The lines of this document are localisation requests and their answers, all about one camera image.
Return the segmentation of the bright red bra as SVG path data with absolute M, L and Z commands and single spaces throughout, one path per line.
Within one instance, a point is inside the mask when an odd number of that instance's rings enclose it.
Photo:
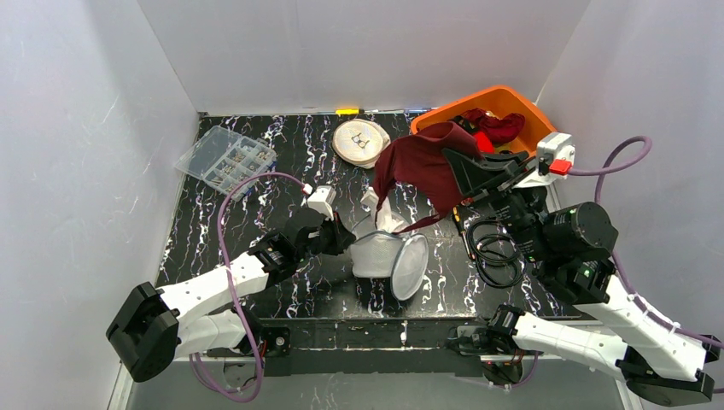
M 477 148 L 482 153 L 486 153 L 486 154 L 495 153 L 495 147 L 493 145 L 493 142 L 489 139 L 488 135 L 484 131 L 476 131 L 473 134 L 473 137 L 476 140 Z

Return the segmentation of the maroon bra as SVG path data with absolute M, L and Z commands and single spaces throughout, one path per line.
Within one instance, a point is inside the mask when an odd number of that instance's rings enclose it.
M 444 149 L 473 160 L 482 158 L 476 139 L 456 123 L 445 121 L 395 139 L 377 159 L 371 184 L 378 197 L 377 211 L 382 209 L 388 193 L 397 183 L 415 187 L 430 200 L 435 210 L 435 214 L 417 220 L 399 230 L 399 234 L 438 223 L 463 201 L 453 170 L 443 155 Z

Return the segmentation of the dark red bra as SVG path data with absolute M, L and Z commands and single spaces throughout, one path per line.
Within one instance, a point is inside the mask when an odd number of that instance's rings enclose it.
M 493 144 L 507 144 L 518 137 L 526 124 L 522 114 L 511 113 L 498 117 L 481 108 L 465 111 L 462 117 L 482 131 Z

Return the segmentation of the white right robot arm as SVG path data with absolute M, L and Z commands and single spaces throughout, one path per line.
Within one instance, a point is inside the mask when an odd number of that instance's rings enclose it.
M 486 324 L 454 338 L 454 349 L 554 354 L 604 372 L 664 407 L 712 400 L 715 382 L 704 368 L 719 360 L 720 342 L 680 334 L 626 291 L 612 259 L 618 232 L 599 204 L 550 211 L 545 188 L 522 185 L 533 172 L 523 152 L 479 160 L 452 149 L 443 154 L 463 197 L 493 210 L 517 250 L 536 265 L 544 289 L 607 328 L 604 334 L 584 331 L 501 305 Z

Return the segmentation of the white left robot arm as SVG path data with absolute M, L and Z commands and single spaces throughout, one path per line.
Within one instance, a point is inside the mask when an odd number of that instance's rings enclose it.
M 162 373 L 174 360 L 209 349 L 240 349 L 254 338 L 238 309 L 225 309 L 234 296 L 260 293 L 292 277 L 315 255 L 341 255 L 356 237 L 338 213 L 331 217 L 303 208 L 280 229 L 269 231 L 229 266 L 181 283 L 135 286 L 106 331 L 121 363 L 137 382 Z

